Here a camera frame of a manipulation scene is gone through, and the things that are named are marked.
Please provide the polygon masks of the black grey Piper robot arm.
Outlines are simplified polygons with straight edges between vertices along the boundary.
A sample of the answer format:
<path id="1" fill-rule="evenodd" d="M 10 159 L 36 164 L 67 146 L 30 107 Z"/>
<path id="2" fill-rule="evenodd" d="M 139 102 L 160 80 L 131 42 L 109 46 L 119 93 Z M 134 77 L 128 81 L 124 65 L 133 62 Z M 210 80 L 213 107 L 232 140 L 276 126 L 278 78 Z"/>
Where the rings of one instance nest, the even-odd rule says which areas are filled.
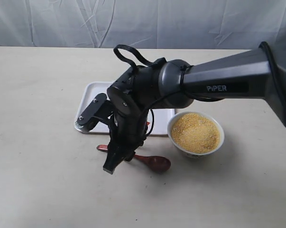
<path id="1" fill-rule="evenodd" d="M 286 49 L 261 42 L 257 49 L 195 66 L 180 59 L 150 62 L 127 45 L 113 52 L 129 68 L 107 89 L 113 114 L 103 169 L 109 174 L 146 139 L 151 109 L 185 108 L 194 100 L 263 99 L 286 128 Z"/>

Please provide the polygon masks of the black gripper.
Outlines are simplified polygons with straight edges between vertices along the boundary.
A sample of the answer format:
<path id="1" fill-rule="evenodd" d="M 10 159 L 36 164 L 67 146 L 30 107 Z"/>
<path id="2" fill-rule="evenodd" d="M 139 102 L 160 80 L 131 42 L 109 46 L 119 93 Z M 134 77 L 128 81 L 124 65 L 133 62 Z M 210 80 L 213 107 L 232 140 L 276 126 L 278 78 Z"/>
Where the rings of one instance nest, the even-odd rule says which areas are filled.
<path id="1" fill-rule="evenodd" d="M 144 144 L 150 122 L 146 116 L 125 116 L 113 109 L 107 119 L 110 141 L 103 170 L 112 175 L 121 162 L 130 161 L 133 152 Z"/>

